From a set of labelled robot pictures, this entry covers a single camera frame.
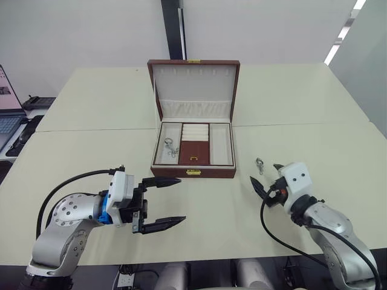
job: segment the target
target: box lid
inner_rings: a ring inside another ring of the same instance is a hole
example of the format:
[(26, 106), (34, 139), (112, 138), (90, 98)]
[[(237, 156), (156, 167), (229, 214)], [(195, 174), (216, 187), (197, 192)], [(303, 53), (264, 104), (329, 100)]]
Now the box lid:
[(232, 121), (239, 66), (237, 60), (150, 60), (148, 69), (160, 120)]

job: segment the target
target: laptop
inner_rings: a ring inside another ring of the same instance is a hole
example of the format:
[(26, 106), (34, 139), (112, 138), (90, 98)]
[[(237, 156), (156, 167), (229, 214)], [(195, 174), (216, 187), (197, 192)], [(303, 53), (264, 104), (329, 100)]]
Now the laptop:
[(0, 65), (0, 151), (26, 117), (4, 69)]

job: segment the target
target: gold latch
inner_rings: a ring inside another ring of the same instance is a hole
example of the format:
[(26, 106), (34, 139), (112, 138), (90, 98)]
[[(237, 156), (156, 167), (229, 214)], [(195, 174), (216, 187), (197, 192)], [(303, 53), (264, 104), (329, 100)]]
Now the gold latch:
[(187, 175), (201, 175), (201, 171), (199, 169), (188, 169), (186, 173)]

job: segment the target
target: brown leather box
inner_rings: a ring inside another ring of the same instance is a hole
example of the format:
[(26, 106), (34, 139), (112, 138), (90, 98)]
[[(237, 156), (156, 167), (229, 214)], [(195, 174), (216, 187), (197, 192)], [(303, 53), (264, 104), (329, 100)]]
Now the brown leather box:
[(161, 125), (155, 176), (233, 178), (237, 60), (150, 60)]

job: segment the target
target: jewelry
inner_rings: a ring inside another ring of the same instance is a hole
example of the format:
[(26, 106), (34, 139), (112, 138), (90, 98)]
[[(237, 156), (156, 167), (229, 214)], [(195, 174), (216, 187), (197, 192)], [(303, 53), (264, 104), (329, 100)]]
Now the jewelry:
[(257, 159), (255, 160), (255, 163), (256, 163), (256, 165), (257, 165), (258, 168), (259, 168), (259, 174), (260, 174), (260, 175), (263, 175), (263, 174), (264, 174), (264, 162), (263, 162), (263, 160), (260, 159), (260, 158), (257, 158)]
[(172, 147), (172, 144), (173, 144), (173, 140), (171, 139), (171, 138), (165, 138), (164, 139), (164, 143), (165, 143), (165, 146), (170, 150), (169, 152), (168, 152), (168, 154), (172, 157), (172, 158), (175, 158), (176, 157), (176, 154), (179, 152), (179, 148), (176, 148), (176, 149), (174, 149), (173, 147)]

